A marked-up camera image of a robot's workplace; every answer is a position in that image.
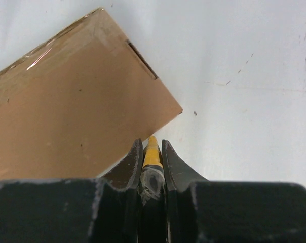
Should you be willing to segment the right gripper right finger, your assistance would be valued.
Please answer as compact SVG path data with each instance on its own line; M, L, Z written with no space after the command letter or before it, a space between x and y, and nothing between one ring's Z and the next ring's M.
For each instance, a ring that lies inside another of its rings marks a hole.
M162 141L169 242L306 242L306 188L210 181Z

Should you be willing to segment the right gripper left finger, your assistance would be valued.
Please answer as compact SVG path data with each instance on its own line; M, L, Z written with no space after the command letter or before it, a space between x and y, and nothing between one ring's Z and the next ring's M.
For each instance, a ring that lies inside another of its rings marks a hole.
M0 242L137 242L142 141L100 178L0 181Z

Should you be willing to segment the yellow utility knife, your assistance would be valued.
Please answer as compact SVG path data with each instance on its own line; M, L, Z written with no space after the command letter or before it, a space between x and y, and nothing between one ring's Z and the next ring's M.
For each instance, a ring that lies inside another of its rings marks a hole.
M148 138L140 174L139 195L144 206L150 200L159 201L164 194L165 178L161 152L155 136Z

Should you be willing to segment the brown cardboard express box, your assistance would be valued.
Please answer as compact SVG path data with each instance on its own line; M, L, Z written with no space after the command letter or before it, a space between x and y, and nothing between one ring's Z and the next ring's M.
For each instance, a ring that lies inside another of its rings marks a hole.
M95 177L181 113L99 8L0 72L0 180Z

